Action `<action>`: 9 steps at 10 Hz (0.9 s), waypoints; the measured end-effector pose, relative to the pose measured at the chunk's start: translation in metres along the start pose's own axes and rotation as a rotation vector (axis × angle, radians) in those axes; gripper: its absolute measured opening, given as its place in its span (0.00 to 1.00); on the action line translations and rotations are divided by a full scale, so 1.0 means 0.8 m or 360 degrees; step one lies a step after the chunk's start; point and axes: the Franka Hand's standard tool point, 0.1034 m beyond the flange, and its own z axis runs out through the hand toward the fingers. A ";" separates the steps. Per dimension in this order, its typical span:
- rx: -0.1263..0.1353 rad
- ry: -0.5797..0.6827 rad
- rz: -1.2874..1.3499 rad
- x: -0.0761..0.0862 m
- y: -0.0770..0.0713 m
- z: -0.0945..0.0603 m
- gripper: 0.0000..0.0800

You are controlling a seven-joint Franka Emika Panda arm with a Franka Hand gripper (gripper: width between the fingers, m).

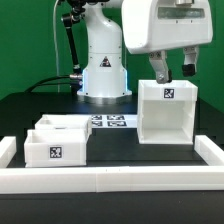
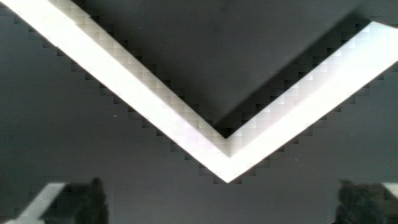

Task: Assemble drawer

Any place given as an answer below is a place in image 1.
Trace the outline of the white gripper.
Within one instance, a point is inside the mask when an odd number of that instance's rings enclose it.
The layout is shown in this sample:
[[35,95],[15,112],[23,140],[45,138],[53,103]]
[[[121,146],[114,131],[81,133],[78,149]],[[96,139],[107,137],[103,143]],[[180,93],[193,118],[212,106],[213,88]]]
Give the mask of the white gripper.
[[170,83],[172,73],[166,52],[183,48],[185,77],[197,72],[199,47],[212,41],[213,28],[208,0],[124,0],[124,42],[132,54],[149,54],[158,84]]

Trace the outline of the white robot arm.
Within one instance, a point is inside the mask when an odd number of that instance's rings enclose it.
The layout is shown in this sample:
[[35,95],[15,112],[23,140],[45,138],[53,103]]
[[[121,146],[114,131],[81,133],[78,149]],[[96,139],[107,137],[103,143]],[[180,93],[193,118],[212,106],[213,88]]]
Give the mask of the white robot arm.
[[88,64],[78,97],[87,102],[113,104],[131,97],[123,48],[148,54],[156,81],[164,84],[171,81],[168,50],[183,50],[182,72],[193,76],[199,46],[213,37],[208,0],[109,0],[87,2],[84,9]]

